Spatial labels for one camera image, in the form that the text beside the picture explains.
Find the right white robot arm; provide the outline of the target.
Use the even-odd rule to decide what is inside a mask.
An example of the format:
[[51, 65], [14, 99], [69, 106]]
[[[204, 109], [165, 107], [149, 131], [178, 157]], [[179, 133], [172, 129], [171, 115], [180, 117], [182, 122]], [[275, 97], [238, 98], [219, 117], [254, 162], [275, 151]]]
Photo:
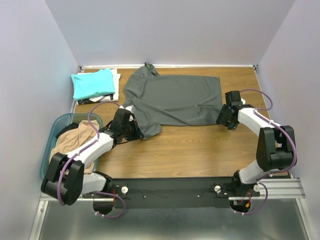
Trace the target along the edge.
[[247, 193], [254, 185], [273, 174], [289, 171], [297, 163], [297, 148], [294, 129], [280, 125], [260, 114], [246, 104], [240, 91], [225, 94], [226, 103], [218, 115], [216, 124], [235, 130], [245, 125], [258, 136], [255, 160], [247, 167], [236, 171], [226, 190], [235, 196]]

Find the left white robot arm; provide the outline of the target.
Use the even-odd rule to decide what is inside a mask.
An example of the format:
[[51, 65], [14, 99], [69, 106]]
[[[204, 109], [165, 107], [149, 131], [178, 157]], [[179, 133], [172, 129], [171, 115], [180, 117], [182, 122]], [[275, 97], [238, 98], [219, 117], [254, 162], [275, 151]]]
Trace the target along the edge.
[[113, 191], [112, 178], [98, 171], [86, 174], [85, 169], [122, 142], [141, 138], [143, 134], [133, 108], [118, 108], [113, 120], [83, 146], [66, 154], [58, 152], [52, 156], [40, 187], [41, 192], [69, 206], [80, 196], [89, 193], [107, 197]]

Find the dark grey t-shirt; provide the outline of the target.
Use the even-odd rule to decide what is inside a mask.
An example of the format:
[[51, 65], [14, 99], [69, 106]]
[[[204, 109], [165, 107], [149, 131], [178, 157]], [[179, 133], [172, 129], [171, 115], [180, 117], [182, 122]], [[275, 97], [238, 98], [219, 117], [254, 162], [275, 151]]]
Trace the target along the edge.
[[214, 125], [223, 105], [219, 77], [160, 74], [149, 63], [129, 77], [123, 92], [123, 107], [134, 106], [146, 139], [162, 126]]

